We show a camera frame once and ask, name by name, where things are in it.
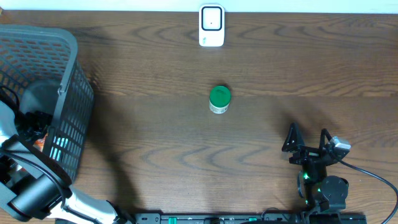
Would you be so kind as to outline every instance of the white device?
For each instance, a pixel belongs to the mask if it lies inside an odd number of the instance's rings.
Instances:
[[[199,10],[199,44],[219,47],[224,44],[225,11],[217,4],[202,5]]]

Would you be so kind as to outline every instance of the white background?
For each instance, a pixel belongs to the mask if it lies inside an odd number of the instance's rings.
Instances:
[[[0,0],[3,9],[183,11],[218,3],[226,12],[398,13],[398,0]]]

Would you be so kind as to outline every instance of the wooden table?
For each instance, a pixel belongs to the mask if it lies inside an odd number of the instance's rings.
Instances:
[[[0,21],[77,38],[96,95],[76,186],[96,198],[130,212],[301,208],[300,167],[280,151],[292,121],[310,146],[321,128],[350,140],[346,162],[398,185],[398,16],[227,13],[218,48],[199,46],[197,13],[5,11]],[[222,115],[208,108],[218,84],[233,94]],[[368,223],[391,212],[386,184],[341,164],[328,174],[349,181],[347,212]]]

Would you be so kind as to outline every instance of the gray plastic basket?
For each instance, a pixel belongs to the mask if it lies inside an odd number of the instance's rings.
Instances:
[[[93,90],[76,60],[77,50],[76,38],[65,30],[0,25],[0,84],[12,88],[21,99],[27,92],[32,94],[30,86],[51,80],[55,88],[35,87],[41,90],[41,101],[55,99],[43,153],[55,159],[72,180],[94,102]],[[34,101],[28,98],[25,102]]]

